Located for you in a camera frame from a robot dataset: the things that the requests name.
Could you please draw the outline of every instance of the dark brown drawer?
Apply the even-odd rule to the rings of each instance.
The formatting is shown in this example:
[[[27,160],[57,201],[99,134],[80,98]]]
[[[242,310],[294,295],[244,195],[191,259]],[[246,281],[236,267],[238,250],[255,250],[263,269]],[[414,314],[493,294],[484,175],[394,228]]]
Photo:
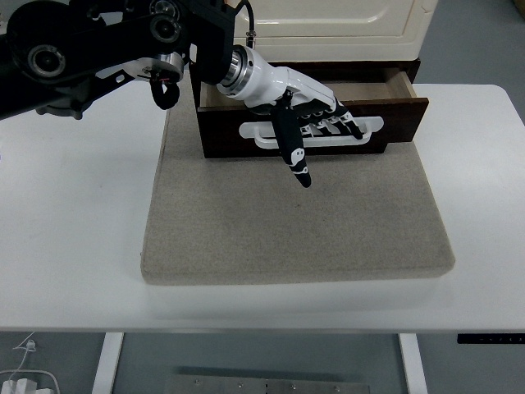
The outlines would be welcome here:
[[[390,143],[412,141],[427,110],[428,99],[412,87],[419,61],[282,63],[329,86],[354,117],[382,117],[384,126],[363,145],[306,148],[307,154],[383,153]],[[242,102],[201,83],[190,66],[199,130],[206,158],[277,156],[239,134],[245,122],[269,121],[251,113]]]

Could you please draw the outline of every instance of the robotic arm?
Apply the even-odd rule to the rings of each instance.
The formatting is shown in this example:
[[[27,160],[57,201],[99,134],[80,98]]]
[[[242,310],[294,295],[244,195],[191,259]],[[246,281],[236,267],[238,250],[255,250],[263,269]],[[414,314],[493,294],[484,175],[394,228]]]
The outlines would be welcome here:
[[[250,14],[247,45],[234,46],[235,16]],[[121,12],[108,24],[107,12]],[[134,80],[148,80],[162,109],[179,98],[179,82],[197,47],[200,79],[253,112],[270,115],[285,163],[304,187],[311,184],[303,138],[363,138],[348,110],[321,83],[288,67],[270,66],[253,46],[247,0],[40,0],[16,9],[0,35],[0,120],[37,113],[81,119],[91,103]]]

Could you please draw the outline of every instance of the power strip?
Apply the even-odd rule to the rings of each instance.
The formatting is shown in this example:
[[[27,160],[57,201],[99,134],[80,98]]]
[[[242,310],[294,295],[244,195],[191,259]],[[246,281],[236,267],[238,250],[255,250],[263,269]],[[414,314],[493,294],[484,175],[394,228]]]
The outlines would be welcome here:
[[[6,380],[2,385],[0,394],[54,394],[50,388],[37,390],[36,382],[29,379]]]

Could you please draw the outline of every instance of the cable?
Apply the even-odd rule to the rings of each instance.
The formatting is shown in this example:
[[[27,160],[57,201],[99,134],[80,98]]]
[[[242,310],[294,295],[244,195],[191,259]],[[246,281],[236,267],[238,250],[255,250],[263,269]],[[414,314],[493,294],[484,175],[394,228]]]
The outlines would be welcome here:
[[[13,347],[13,350],[15,350],[15,349],[24,349],[24,350],[25,350],[25,348],[24,348],[24,347],[21,347],[21,346],[24,345],[24,342],[27,341],[28,339],[30,339],[30,338],[33,336],[34,333],[35,333],[35,331],[33,331],[30,335],[28,335],[28,336],[25,338],[24,341],[20,342],[20,345],[18,345],[17,347]]]
[[[248,11],[248,18],[249,18],[249,32],[246,33],[248,38],[246,39],[246,45],[253,49],[253,45],[255,44],[255,16],[253,15],[253,8],[252,5],[249,3],[249,0],[241,0],[239,4],[237,4],[237,7],[235,7],[235,14],[238,15],[240,10],[243,9],[243,7],[246,7],[246,11]]]
[[[13,347],[13,350],[25,350],[24,357],[22,357],[22,361],[20,362],[20,365],[18,366],[18,368],[17,369],[6,369],[3,371],[0,371],[0,374],[10,373],[11,375],[7,379],[7,381],[9,382],[12,380],[13,376],[15,376],[17,373],[43,373],[45,375],[48,375],[53,380],[53,382],[55,383],[55,387],[57,388],[57,394],[60,394],[60,387],[58,386],[57,378],[55,378],[55,375],[53,375],[52,373],[48,371],[42,371],[40,369],[21,369],[22,365],[24,365],[24,362],[25,362],[25,359],[27,358],[28,353],[32,353],[36,351],[36,344],[34,343],[32,339],[30,339],[34,333],[35,332],[32,332],[29,336],[27,336],[25,340],[20,343],[20,345]],[[11,394],[15,394],[13,390],[13,386],[11,384],[9,384],[9,388],[11,389]]]
[[[6,369],[4,371],[0,371],[0,375],[2,375],[4,373],[16,373],[16,372],[19,372],[19,373],[43,373],[45,375],[48,375],[53,380],[53,382],[55,383],[55,387],[57,388],[57,394],[60,394],[60,387],[58,386],[57,378],[55,378],[55,375],[53,375],[52,373],[50,373],[48,371],[41,371],[39,369]]]

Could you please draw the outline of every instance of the gray felt mat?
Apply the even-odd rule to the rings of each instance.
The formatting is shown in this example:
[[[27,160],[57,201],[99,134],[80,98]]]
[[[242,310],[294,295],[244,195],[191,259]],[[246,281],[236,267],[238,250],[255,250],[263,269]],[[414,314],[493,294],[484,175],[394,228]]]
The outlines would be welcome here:
[[[189,84],[169,115],[142,253],[158,285],[437,277],[454,256],[418,152],[309,157],[303,189],[280,158],[205,159]]]

